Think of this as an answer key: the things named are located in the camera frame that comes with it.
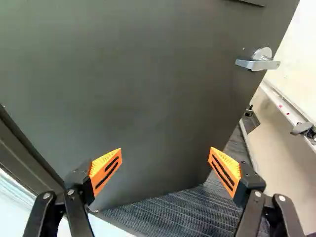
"metal door frame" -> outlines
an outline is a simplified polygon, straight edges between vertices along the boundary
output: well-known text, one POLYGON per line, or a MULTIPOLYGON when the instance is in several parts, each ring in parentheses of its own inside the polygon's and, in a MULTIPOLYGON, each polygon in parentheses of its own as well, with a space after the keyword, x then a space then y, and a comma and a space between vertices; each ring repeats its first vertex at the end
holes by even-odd
POLYGON ((63 180, 0 104, 0 168, 31 193, 61 192, 63 180))

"door lever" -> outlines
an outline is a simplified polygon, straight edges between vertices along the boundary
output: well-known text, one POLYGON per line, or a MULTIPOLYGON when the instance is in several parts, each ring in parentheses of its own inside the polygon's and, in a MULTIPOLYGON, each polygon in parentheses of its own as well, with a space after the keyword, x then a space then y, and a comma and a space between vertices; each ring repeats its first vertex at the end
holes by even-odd
POLYGON ((269 47, 257 49, 251 59, 252 60, 237 59, 235 64, 240 67, 250 69, 253 72, 262 70, 275 70, 281 64, 280 61, 273 60, 272 50, 269 47))

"orange clamp pad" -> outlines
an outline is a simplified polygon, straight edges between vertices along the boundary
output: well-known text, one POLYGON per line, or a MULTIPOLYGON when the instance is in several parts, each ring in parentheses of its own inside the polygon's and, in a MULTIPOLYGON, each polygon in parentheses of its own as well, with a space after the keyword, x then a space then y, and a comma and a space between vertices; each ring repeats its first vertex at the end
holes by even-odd
POLYGON ((208 162, 233 198, 241 179, 240 164, 214 147, 211 147, 208 162))
POLYGON ((111 151, 91 163, 89 177, 96 197, 122 164, 120 148, 111 151))

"gray carpet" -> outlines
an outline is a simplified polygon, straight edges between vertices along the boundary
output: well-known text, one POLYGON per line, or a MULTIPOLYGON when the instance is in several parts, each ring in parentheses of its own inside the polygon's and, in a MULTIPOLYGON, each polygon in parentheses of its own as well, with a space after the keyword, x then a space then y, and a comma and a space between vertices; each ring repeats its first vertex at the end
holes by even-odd
MULTIPOLYGON (((250 164, 240 127, 224 152, 250 164)), ((137 236, 232 237, 242 210, 237 208, 214 172, 203 185, 98 213, 137 236)), ((258 236, 269 236, 262 221, 258 236)))

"door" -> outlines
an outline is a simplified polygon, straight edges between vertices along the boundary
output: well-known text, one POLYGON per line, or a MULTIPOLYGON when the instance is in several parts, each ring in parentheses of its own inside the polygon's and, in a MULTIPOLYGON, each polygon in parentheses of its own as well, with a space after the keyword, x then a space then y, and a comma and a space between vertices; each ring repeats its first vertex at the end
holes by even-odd
POLYGON ((236 59, 275 53, 298 0, 253 3, 5 1, 0 102, 62 178, 121 148, 92 209, 196 186, 265 74, 236 59))

